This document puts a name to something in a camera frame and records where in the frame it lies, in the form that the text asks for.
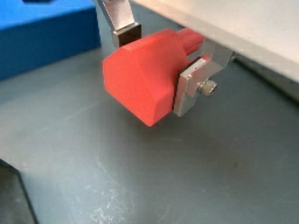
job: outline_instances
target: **bolt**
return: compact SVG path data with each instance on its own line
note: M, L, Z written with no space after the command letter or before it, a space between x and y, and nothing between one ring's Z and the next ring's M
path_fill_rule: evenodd
M200 83L200 93L208 97L212 97L218 88L218 83L213 80L206 80Z

